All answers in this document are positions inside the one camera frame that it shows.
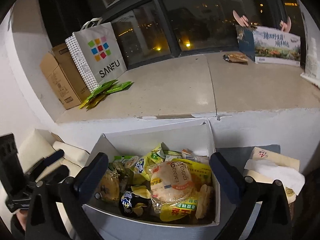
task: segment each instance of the green square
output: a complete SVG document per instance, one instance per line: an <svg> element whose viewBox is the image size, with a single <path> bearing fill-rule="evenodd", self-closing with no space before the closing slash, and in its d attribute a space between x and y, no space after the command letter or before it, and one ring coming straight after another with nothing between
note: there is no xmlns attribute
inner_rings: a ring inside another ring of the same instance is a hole
<svg viewBox="0 0 320 240"><path fill-rule="evenodd" d="M94 44L93 41L89 41L89 42L88 42L88 45L89 45L91 48L95 46L95 44Z"/></svg>

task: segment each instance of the blue square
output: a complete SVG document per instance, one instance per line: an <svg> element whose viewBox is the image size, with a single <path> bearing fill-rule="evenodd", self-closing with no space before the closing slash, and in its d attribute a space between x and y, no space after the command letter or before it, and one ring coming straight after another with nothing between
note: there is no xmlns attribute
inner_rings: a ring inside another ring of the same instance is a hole
<svg viewBox="0 0 320 240"><path fill-rule="evenodd" d="M91 49L91 51L92 51L93 55L96 55L98 53L97 48L93 48L93 49Z"/></svg>

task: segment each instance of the orange square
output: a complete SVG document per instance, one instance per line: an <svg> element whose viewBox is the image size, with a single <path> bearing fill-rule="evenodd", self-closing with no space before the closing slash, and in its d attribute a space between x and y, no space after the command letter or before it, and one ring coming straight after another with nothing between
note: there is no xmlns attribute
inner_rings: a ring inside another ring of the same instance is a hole
<svg viewBox="0 0 320 240"><path fill-rule="evenodd" d="M100 55L95 55L94 58L96 59L96 61L100 61L101 60Z"/></svg>

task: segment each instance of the black device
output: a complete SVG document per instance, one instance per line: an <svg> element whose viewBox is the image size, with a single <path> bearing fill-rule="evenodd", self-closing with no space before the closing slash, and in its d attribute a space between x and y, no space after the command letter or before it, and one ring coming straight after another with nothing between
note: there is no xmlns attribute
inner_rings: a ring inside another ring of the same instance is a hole
<svg viewBox="0 0 320 240"><path fill-rule="evenodd" d="M13 134L0 137L0 180L8 194L6 204L9 210L28 209L25 239L70 239L56 205L56 202L62 202L81 240L102 240L82 205L92 197L105 174L108 168L107 155L98 153L75 178L68 177L66 169L58 167L36 183L36 178L44 168L61 158L63 151L39 160L25 174L17 153ZM237 206L216 240L238 240L257 201L262 201L262 205L247 239L291 239L289 206L281 181L266 184L258 183L249 176L243 178L220 153L211 155L210 166L230 202Z"/></svg>

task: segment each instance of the colorful square logo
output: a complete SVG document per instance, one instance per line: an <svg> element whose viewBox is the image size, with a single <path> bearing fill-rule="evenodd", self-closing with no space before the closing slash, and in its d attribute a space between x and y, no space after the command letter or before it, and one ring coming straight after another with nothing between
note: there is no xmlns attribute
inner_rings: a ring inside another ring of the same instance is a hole
<svg viewBox="0 0 320 240"><path fill-rule="evenodd" d="M109 45L107 43L107 38L105 36L89 41L88 45L97 62L111 55L111 51L108 49Z"/></svg>

